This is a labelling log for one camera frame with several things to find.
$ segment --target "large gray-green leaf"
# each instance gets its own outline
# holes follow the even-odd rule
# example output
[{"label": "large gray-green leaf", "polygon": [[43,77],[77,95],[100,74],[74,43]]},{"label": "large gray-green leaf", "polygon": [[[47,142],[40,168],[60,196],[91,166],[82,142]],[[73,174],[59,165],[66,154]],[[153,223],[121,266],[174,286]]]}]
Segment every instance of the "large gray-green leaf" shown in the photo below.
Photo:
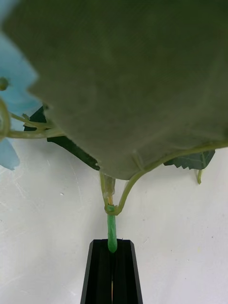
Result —
[{"label": "large gray-green leaf", "polygon": [[228,3],[24,0],[5,32],[32,92],[106,174],[228,141]]}]

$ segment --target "green leaf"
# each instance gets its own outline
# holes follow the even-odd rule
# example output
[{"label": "green leaf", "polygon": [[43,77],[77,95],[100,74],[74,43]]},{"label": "green leaf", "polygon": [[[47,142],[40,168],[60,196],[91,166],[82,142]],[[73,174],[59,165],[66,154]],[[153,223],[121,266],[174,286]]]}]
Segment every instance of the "green leaf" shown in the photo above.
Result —
[{"label": "green leaf", "polygon": [[[37,122],[37,123],[45,123],[46,118],[44,116],[44,109],[41,107],[38,111],[36,111],[31,117],[30,121]],[[25,131],[34,131],[35,128],[25,127]],[[95,170],[99,170],[100,168],[97,165],[97,161],[85,153],[81,148],[79,148],[75,143],[73,143],[70,139],[68,139],[66,136],[60,136],[60,137],[50,137],[47,138],[48,142],[56,143],[57,145],[63,147],[73,155],[75,155],[77,158],[82,160],[84,163],[86,163],[88,166]]]},{"label": "green leaf", "polygon": [[77,158],[82,160],[88,166],[95,170],[100,170],[100,167],[97,165],[97,161],[91,157],[89,154],[84,152],[81,148],[79,148],[75,143],[73,143],[69,138],[66,136],[60,137],[50,137],[47,139],[48,142],[56,143],[60,147],[63,147],[71,154],[75,155]]},{"label": "green leaf", "polygon": [[165,166],[175,165],[177,168],[182,167],[183,169],[197,169],[203,170],[207,167],[215,151],[206,151],[196,154],[184,155],[180,157],[173,158],[170,161],[164,163]]},{"label": "green leaf", "polygon": [[228,145],[227,15],[225,0],[24,0],[3,30],[50,119],[128,180]]}]

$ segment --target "white background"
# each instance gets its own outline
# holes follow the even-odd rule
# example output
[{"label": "white background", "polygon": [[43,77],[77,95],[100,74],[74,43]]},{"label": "white background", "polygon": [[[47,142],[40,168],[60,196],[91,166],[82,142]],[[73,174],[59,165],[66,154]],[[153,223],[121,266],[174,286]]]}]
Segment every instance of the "white background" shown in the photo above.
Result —
[{"label": "white background", "polygon": [[[21,165],[0,169],[0,303],[79,304],[89,243],[107,237],[98,172],[45,140],[15,147]],[[200,186],[195,175],[160,166],[116,219],[135,245],[144,304],[228,303],[228,150]]]}]

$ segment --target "blue flower petal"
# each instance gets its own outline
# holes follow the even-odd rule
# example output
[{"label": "blue flower petal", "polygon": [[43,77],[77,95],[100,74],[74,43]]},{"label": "blue flower petal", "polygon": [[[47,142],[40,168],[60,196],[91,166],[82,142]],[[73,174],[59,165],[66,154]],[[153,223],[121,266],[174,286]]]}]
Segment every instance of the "blue flower petal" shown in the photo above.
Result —
[{"label": "blue flower petal", "polygon": [[[19,0],[0,0],[0,25]],[[23,113],[31,116],[40,102],[27,89],[37,80],[38,75],[22,52],[11,40],[0,32],[0,77],[5,77],[9,86],[0,91],[0,97],[7,105],[8,111],[18,116]],[[11,128],[23,130],[23,123],[11,120]],[[11,139],[0,142],[0,165],[14,170],[19,165],[19,158],[11,145]]]},{"label": "blue flower petal", "polygon": [[12,87],[24,90],[38,78],[29,61],[3,33],[0,33],[0,77],[7,78]]},{"label": "blue flower petal", "polygon": [[0,164],[10,170],[14,170],[20,160],[7,139],[0,142]]},{"label": "blue flower petal", "polygon": [[40,107],[40,102],[32,94],[9,86],[5,91],[0,91],[0,97],[7,105],[9,112],[21,116],[23,113],[30,116],[31,110],[36,111]]}]

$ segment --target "black plastic clip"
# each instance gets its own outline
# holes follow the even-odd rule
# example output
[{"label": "black plastic clip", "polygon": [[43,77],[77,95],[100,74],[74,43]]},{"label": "black plastic clip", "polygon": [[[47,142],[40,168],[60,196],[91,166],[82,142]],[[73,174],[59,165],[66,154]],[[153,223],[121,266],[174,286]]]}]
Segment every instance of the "black plastic clip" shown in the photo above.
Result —
[{"label": "black plastic clip", "polygon": [[134,244],[117,245],[111,253],[107,239],[90,243],[81,304],[143,304]]}]

